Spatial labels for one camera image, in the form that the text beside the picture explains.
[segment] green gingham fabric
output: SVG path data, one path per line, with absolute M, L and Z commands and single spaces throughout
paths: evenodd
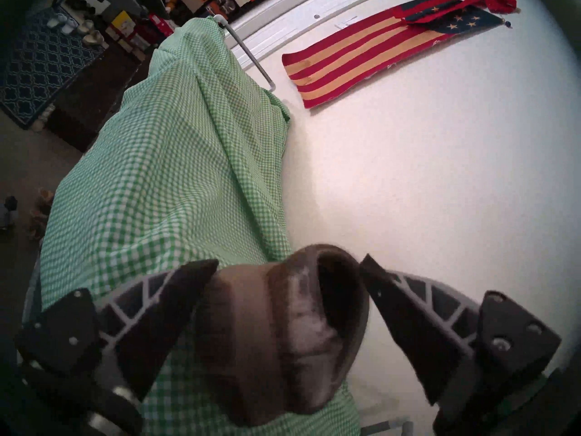
M 288 121 L 214 21 L 179 28 L 56 191 L 41 253 L 43 307 L 74 288 L 98 298 L 192 260 L 224 267 L 287 257 L 280 178 Z M 201 372 L 190 324 L 142 405 L 144 434 L 359 434 L 346 385 L 312 416 L 240 429 Z

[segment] screw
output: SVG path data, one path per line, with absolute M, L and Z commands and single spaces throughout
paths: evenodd
M 508 352 L 511 348 L 510 342 L 508 342 L 505 338 L 502 337 L 495 337 L 492 339 L 492 345 L 496 347 L 496 350 L 499 352 Z
M 497 303 L 502 303 L 504 301 L 504 296 L 502 296 L 500 294 L 493 293 L 493 294 L 488 294 L 488 296 L 490 298 L 492 298 Z
M 530 331 L 530 332 L 534 332 L 534 333 L 539 334 L 539 335 L 543 333 L 542 326 L 539 325 L 538 323 L 535 323 L 535 322 L 529 324 L 529 326 L 526 327 L 526 330 Z

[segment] red bow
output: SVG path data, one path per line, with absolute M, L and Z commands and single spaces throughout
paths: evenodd
M 433 7 L 437 7 L 439 4 L 444 4 L 453 0 L 427 0 L 419 3 L 418 5 L 412 7 L 411 9 L 402 10 L 399 8 L 396 12 L 394 12 L 394 17 L 399 19 L 405 19 L 413 14 L 418 12 L 422 12 L 423 10 L 430 9 Z M 491 12 L 494 13 L 511 13 L 517 8 L 517 0 L 463 0 L 460 3 L 447 7 L 446 9 L 442 9 L 438 12 L 431 13 L 426 15 L 422 18 L 414 20 L 408 23 L 427 23 L 435 20 L 442 15 L 447 13 L 453 12 L 458 9 L 462 9 L 463 7 L 469 5 L 476 5 L 479 7 L 487 7 Z

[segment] blue patterned rug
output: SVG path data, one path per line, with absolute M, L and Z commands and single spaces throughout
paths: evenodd
M 69 15 L 64 9 L 59 10 Z M 0 66 L 0 108 L 22 129 L 28 129 L 56 94 L 103 52 L 86 47 L 76 31 L 49 29 L 53 9 L 44 9 L 26 21 Z

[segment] floor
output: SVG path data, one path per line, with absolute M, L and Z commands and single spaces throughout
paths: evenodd
M 28 279 L 38 243 L 28 239 L 29 212 L 39 187 L 55 191 L 82 153 L 48 130 L 19 128 L 0 112 L 0 200 L 14 195 L 18 220 L 0 230 L 0 337 L 12 338 L 20 325 Z

